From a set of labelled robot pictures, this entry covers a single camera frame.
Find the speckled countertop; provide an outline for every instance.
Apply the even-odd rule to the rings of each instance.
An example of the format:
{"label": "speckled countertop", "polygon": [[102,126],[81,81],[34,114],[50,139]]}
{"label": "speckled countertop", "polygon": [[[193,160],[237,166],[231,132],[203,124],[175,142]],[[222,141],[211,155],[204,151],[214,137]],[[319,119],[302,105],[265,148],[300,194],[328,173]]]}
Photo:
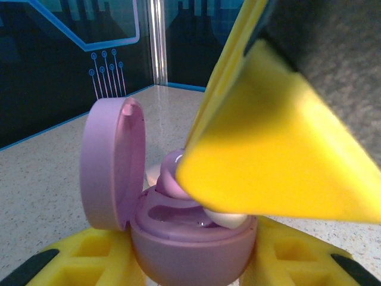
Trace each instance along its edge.
{"label": "speckled countertop", "polygon": [[[135,98],[146,122],[146,165],[182,147],[202,93],[153,86]],[[79,192],[86,116],[0,152],[0,280],[41,248],[88,227]],[[381,279],[381,225],[275,218],[343,248]]]}

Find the earbud case lid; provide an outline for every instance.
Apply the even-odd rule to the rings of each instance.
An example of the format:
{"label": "earbud case lid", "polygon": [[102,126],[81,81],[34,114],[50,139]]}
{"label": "earbud case lid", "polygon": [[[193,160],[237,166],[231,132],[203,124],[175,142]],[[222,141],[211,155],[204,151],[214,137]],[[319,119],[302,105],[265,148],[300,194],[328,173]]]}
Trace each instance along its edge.
{"label": "earbud case lid", "polygon": [[80,189],[93,228],[123,231],[142,193],[145,124],[133,98],[104,98],[90,110],[80,155]]}

